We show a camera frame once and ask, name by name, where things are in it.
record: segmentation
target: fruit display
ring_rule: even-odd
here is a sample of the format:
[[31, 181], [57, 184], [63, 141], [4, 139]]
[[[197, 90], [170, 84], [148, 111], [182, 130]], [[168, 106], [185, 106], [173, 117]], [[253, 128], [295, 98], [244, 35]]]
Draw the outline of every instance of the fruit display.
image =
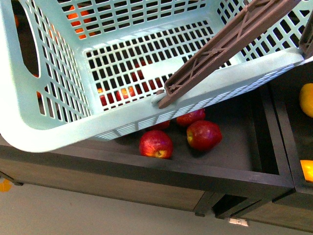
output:
[[[175, 142], [178, 137], [182, 139], [187, 137], [185, 139], [186, 147], [191, 147], [199, 153], [210, 151], [222, 141], [223, 137], [219, 126], [203, 120], [205, 118], [204, 109], [181, 117], [177, 118], [177, 122], [172, 125], [168, 120], [147, 128], [147, 132], [140, 139], [140, 154], [147, 157], [169, 159], [173, 152], [173, 142], [171, 137], [166, 134], [168, 129]], [[181, 126], [188, 127], [185, 134], [182, 133]]]
[[304, 178], [308, 182], [313, 183], [313, 161], [312, 160], [300, 160]]
[[210, 121], [196, 121], [187, 128], [188, 143], [198, 151], [211, 150], [222, 138], [219, 126]]
[[163, 131], [148, 131], [140, 139], [139, 151], [142, 156], [169, 159], [173, 153], [173, 142]]
[[195, 121], [204, 120], [205, 112], [204, 109], [199, 109], [188, 114], [179, 116], [176, 118], [176, 122], [178, 125], [182, 127], [187, 127], [194, 123]]
[[302, 111], [313, 118], [313, 83], [305, 84], [301, 88], [299, 102]]

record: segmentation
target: orange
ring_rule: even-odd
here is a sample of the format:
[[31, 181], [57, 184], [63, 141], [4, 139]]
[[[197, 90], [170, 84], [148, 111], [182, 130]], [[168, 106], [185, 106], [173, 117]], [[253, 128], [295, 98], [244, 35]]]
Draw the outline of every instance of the orange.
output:
[[299, 102], [302, 111], [313, 118], [313, 83], [305, 84], [301, 88]]
[[8, 192], [11, 189], [11, 182], [7, 179], [4, 179], [2, 183], [0, 183], [0, 192]]
[[[76, 33], [84, 32], [83, 28], [78, 28], [75, 30]], [[79, 39], [85, 39], [87, 36], [85, 34], [79, 35]]]
[[313, 183], [313, 161], [300, 160], [300, 163], [305, 180]]
[[[72, 10], [74, 10], [74, 9], [75, 9], [75, 7], [74, 7], [74, 6], [71, 6], [69, 10], [72, 11]], [[82, 15], [82, 16], [89, 15], [89, 12], [88, 12], [88, 11], [82, 11], [82, 12], [81, 12], [81, 15]], [[68, 18], [69, 20], [71, 20], [71, 19], [76, 19], [76, 18], [78, 18], [78, 15], [77, 15], [77, 13], [72, 13], [72, 14], [69, 14], [69, 15], [67, 16], [67, 18]], [[84, 19], [84, 23], [89, 23], [89, 22], [91, 22], [91, 19], [90, 19], [90, 18]], [[79, 21], [74, 21], [74, 22], [71, 23], [71, 25], [72, 25], [72, 26], [78, 26], [78, 25], [81, 25], [81, 23], [80, 23]]]

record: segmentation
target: fruit bin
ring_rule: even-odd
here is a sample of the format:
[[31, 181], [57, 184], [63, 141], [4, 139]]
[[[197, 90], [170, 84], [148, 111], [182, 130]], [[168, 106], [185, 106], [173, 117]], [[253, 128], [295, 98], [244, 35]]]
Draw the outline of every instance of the fruit bin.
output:
[[309, 63], [270, 83], [295, 188], [276, 203], [310, 210], [313, 210], [313, 183], [305, 180], [300, 160], [313, 160], [313, 119], [302, 112], [299, 94], [302, 86], [313, 82], [312, 73]]
[[[19, 183], [198, 215], [212, 209], [218, 218], [245, 214], [293, 189], [266, 85], [205, 111], [207, 119], [220, 126], [224, 138], [210, 152], [200, 154], [190, 149], [185, 129], [172, 121], [165, 130], [174, 142], [171, 160], [139, 155], [144, 130], [106, 142], [86, 140], [48, 153], [20, 151], [0, 138], [0, 172]], [[144, 190], [134, 187], [146, 183], [149, 187], [142, 186]], [[168, 187], [174, 187], [173, 194], [155, 191]]]
[[[23, 63], [11, 4], [1, 1], [0, 132], [31, 152], [88, 138], [112, 140], [261, 86], [304, 61], [296, 47], [313, 5], [301, 1], [224, 68], [159, 109], [163, 95], [157, 90], [244, 7], [243, 1], [19, 2], [34, 37], [39, 78]], [[69, 20], [70, 14], [77, 18]], [[122, 91], [129, 98], [117, 100]]]

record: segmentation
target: yellow fruit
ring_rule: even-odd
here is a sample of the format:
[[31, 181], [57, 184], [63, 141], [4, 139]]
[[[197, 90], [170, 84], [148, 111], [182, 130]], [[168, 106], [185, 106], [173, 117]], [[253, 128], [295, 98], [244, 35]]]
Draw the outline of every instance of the yellow fruit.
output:
[[313, 161], [300, 160], [300, 163], [305, 180], [313, 183]]
[[11, 189], [11, 182], [7, 179], [4, 179], [2, 183], [0, 183], [0, 192], [8, 192]]
[[299, 101], [302, 111], [313, 118], [313, 83], [305, 84], [301, 88]]

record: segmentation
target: basket handle hole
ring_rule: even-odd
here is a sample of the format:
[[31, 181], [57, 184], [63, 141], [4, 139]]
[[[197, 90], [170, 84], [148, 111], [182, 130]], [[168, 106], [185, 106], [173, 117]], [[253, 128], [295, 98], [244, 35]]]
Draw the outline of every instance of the basket handle hole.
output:
[[35, 47], [29, 22], [25, 11], [18, 1], [12, 2], [13, 12], [17, 15], [19, 26], [17, 28], [22, 58], [25, 66], [32, 74], [39, 74], [38, 55]]

